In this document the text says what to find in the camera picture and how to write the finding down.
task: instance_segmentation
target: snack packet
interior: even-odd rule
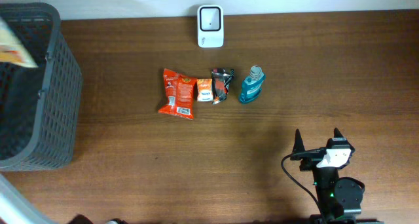
[[[0,62],[10,62],[22,67],[38,67],[29,52],[0,18]]]
[[[158,112],[193,119],[192,103],[196,79],[165,69],[163,80],[168,103]]]
[[[199,102],[208,102],[214,99],[212,93],[212,79],[198,79],[196,85],[198,86]]]
[[[212,69],[211,75],[215,92],[212,104],[217,104],[227,99],[228,88],[231,80],[234,78],[234,69],[231,69],[229,74],[225,69]]]

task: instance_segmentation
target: bottle label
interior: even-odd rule
[[[253,88],[251,90],[248,90],[247,94],[255,93],[256,91],[258,91],[258,89],[260,89],[260,87],[261,87],[261,84],[259,86],[256,86],[255,88]]]

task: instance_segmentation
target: bottle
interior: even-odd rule
[[[250,103],[261,93],[261,86],[265,78],[261,67],[253,66],[250,69],[250,75],[247,76],[242,83],[242,93],[240,94],[240,103]]]

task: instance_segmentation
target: gray plastic basket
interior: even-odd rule
[[[82,75],[44,3],[0,5],[38,68],[0,62],[0,170],[51,170],[73,157]]]

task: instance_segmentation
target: barcode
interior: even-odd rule
[[[191,110],[187,108],[178,107],[177,112],[184,115],[191,115]]]
[[[169,105],[175,106],[175,96],[169,96]]]

